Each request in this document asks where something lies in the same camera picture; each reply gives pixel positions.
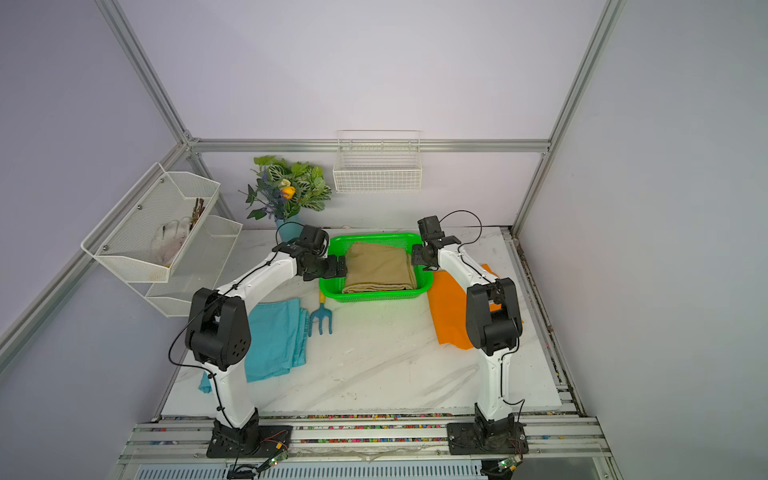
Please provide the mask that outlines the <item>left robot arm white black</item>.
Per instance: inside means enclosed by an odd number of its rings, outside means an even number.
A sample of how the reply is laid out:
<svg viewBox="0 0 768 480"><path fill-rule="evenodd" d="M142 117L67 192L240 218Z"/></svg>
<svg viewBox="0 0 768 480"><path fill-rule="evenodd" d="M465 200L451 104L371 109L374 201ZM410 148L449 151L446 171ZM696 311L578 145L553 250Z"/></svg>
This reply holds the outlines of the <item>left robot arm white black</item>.
<svg viewBox="0 0 768 480"><path fill-rule="evenodd" d="M245 359L252 343L248 315L268 294L300 276L305 281L346 276L341 257L327 254L329 234L305 226L298 238L282 242L246 274L193 295L185 346L206 372L217 400L212 444L226 441L254 450L262 443L259 416L247 396Z"/></svg>

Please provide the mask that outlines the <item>artificial flower bouquet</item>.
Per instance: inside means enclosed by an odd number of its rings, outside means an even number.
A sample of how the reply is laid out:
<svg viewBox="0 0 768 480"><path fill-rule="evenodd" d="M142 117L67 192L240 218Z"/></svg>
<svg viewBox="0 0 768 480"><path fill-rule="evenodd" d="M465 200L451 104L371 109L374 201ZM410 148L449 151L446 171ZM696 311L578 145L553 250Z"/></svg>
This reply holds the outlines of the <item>artificial flower bouquet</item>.
<svg viewBox="0 0 768 480"><path fill-rule="evenodd" d="M278 156L255 157L254 165L255 181L242 191L248 219L285 222L302 210L323 211L331 200L332 188L321 166Z"/></svg>

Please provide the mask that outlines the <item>teal vase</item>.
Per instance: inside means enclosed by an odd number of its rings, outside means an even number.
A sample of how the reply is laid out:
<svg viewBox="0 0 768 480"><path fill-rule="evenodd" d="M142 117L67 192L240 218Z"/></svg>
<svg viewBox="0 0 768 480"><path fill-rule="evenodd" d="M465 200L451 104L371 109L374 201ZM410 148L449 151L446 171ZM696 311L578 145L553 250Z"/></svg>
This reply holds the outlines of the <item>teal vase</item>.
<svg viewBox="0 0 768 480"><path fill-rule="evenodd" d="M301 236L304 224L295 219L276 219L276 237L279 243L289 242Z"/></svg>

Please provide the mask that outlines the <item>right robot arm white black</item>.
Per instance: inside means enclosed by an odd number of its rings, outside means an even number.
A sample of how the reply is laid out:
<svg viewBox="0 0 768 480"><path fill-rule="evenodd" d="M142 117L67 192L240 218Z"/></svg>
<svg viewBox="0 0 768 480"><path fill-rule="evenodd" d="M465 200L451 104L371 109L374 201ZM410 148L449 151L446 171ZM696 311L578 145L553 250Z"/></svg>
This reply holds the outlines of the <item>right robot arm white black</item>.
<svg viewBox="0 0 768 480"><path fill-rule="evenodd" d="M475 405L478 436L511 431L524 404L506 400L503 393L504 361L517 352L523 333L516 284L485 270L462 241L443 231L438 217L420 219L418 230L421 243L411 250L412 264L447 272L466 294L466 333L484 358L484 389Z"/></svg>

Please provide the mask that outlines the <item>khaki pants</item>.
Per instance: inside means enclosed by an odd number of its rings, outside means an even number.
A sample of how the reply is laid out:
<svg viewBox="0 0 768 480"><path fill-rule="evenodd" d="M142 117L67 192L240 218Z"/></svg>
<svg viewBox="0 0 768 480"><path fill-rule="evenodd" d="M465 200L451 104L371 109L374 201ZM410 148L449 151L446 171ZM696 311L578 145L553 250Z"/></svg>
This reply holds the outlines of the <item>khaki pants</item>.
<svg viewBox="0 0 768 480"><path fill-rule="evenodd" d="M343 294L409 291L417 288L415 271L403 248L356 242L345 253Z"/></svg>

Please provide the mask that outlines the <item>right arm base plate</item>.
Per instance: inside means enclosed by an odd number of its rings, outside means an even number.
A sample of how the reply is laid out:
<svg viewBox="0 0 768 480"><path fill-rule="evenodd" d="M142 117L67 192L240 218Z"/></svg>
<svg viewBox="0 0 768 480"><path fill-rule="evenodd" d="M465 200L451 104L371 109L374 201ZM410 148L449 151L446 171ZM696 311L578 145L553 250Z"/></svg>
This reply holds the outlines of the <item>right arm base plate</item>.
<svg viewBox="0 0 768 480"><path fill-rule="evenodd" d="M527 434L519 422L483 430L474 423L450 423L446 427L452 455L514 455L529 453Z"/></svg>

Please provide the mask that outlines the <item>teal pants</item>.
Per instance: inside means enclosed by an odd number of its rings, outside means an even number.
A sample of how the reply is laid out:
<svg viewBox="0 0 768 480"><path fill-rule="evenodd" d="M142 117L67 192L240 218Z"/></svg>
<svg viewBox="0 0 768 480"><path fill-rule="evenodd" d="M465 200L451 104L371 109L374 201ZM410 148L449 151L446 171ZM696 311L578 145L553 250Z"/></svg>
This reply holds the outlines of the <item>teal pants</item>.
<svg viewBox="0 0 768 480"><path fill-rule="evenodd" d="M260 303L248 320L252 337L245 357L248 383L284 376L306 364L309 313L298 298Z"/></svg>

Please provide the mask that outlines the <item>orange pants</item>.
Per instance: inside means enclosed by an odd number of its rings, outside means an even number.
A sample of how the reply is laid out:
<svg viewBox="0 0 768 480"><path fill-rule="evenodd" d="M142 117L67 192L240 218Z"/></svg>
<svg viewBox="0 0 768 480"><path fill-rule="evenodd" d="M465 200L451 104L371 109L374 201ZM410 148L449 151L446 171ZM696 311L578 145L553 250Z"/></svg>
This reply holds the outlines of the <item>orange pants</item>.
<svg viewBox="0 0 768 480"><path fill-rule="evenodd" d="M517 348L523 322L511 279L481 265L457 262L434 274L428 301L441 344L488 356Z"/></svg>

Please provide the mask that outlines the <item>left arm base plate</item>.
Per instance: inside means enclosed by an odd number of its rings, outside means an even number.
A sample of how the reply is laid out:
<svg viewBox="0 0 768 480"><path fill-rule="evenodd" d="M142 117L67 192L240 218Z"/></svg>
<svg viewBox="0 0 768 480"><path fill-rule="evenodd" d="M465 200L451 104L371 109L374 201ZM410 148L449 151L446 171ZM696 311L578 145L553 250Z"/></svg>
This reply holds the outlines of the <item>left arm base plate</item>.
<svg viewBox="0 0 768 480"><path fill-rule="evenodd" d="M273 458L288 450L293 428L289 425L257 425L239 430L214 424L207 458Z"/></svg>

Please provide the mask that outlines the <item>white mesh two-tier shelf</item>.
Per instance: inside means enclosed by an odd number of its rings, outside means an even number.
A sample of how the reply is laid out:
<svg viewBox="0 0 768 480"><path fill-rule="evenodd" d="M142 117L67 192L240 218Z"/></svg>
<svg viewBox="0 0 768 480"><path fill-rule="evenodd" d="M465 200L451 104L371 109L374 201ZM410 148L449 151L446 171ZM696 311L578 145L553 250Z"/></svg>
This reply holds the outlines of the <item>white mesh two-tier shelf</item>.
<svg viewBox="0 0 768 480"><path fill-rule="evenodd" d="M166 317L219 284L242 225L217 212L220 184L154 164L81 249Z"/></svg>

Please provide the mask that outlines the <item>clear glove in shelf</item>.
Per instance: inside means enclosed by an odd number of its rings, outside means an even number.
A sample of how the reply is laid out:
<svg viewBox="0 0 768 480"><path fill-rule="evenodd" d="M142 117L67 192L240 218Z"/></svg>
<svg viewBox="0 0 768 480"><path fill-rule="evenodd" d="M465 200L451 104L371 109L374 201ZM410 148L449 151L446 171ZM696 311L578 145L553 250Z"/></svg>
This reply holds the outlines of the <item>clear glove in shelf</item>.
<svg viewBox="0 0 768 480"><path fill-rule="evenodd" d="M183 217L159 227L151 241L151 260L155 264L169 266L184 245L191 225L191 218Z"/></svg>

